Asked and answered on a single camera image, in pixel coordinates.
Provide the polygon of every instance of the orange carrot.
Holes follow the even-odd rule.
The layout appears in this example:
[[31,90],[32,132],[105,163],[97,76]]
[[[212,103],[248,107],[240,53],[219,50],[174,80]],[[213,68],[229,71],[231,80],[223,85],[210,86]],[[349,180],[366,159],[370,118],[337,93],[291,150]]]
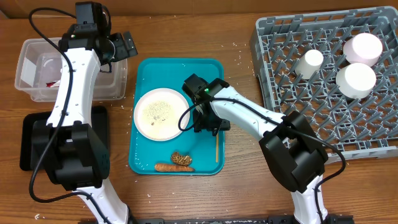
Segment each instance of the orange carrot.
[[156,164],[155,170],[157,172],[193,172],[192,167],[173,165],[173,164]]

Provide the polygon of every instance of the clear plastic bin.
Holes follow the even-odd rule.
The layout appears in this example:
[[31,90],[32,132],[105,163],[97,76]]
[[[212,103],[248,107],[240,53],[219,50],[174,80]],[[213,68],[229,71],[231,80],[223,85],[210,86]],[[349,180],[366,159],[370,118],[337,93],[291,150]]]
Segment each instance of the clear plastic bin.
[[[61,38],[50,38],[55,44]],[[61,79],[62,56],[44,39],[28,39],[19,55],[15,88],[30,95],[33,101],[57,99],[58,87],[47,83]],[[102,70],[108,71],[108,65]],[[127,59],[112,63],[112,73],[99,73],[94,85],[93,100],[119,100],[124,97],[127,83]]]

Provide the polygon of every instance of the white oval plate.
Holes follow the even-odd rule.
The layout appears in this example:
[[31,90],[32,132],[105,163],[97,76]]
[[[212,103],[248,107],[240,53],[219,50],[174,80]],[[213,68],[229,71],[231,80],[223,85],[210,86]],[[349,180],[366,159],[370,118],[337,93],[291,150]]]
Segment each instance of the white oval plate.
[[[134,108],[134,124],[146,138],[167,141],[181,134],[178,120],[189,108],[187,100],[179,92],[169,88],[158,88],[147,92]],[[190,113],[181,121],[186,128]]]

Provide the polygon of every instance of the wire dish rack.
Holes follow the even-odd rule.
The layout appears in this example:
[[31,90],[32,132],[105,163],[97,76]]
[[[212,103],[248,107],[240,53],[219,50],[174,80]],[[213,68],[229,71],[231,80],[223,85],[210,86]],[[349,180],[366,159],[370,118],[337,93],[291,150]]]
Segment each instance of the wire dish rack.
[[[383,52],[372,67],[377,82],[371,94],[351,101],[339,92],[336,74],[349,64],[345,42],[363,32],[379,37]],[[346,159],[398,156],[397,33],[398,12],[389,6],[258,19],[250,44],[265,107],[301,112],[318,137]],[[310,49],[324,59],[321,69],[304,80],[294,69]],[[340,160],[328,154],[327,163]]]

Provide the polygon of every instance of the teal tray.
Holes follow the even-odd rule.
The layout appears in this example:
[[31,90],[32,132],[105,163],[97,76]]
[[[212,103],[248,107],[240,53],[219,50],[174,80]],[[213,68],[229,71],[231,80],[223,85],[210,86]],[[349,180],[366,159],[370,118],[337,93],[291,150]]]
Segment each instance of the teal tray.
[[[149,58],[138,67],[134,105],[148,91],[171,88],[181,93],[191,106],[191,99],[182,91],[182,85],[193,73],[207,82],[224,79],[224,69],[219,61],[203,58]],[[192,125],[192,112],[188,126]],[[135,125],[131,128],[129,165],[138,174],[155,175],[215,175],[225,162],[225,133],[218,134],[218,162],[216,162],[216,138],[209,131],[194,133],[193,129],[181,133],[169,141],[157,142],[145,138]],[[157,172],[155,164],[171,164],[173,152],[189,155],[194,172]]]

